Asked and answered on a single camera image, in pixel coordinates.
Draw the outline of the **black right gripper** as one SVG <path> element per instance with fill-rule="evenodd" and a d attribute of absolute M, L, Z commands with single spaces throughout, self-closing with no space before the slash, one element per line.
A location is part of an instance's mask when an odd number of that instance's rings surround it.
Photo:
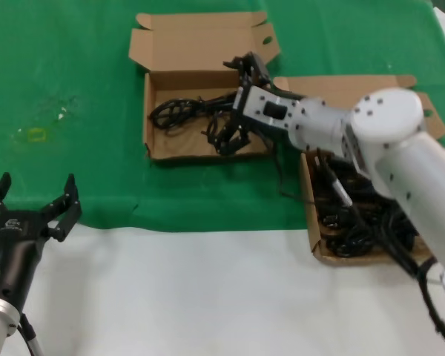
<path fill-rule="evenodd" d="M 254 53 L 247 52 L 244 56 L 235 56 L 231 61 L 224 61 L 223 65 L 238 72 L 240 86 L 256 85 L 264 87 L 274 97 L 274 100 L 300 101 L 304 95 L 283 90 L 271 84 L 271 77 L 262 58 Z M 237 119 L 228 119 L 224 122 L 213 118 L 204 131 L 207 141 L 221 156 L 232 156 L 251 141 L 249 131 Z"/>

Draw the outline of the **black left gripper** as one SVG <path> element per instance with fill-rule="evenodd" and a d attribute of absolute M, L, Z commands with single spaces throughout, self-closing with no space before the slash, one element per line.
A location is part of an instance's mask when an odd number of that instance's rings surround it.
<path fill-rule="evenodd" d="M 40 212 L 8 211 L 3 200 L 10 186 L 11 176 L 4 172 L 0 178 L 0 299 L 22 307 L 45 243 L 50 238 L 63 242 L 78 223 L 82 207 L 73 174 L 68 176 L 63 194 Z"/>

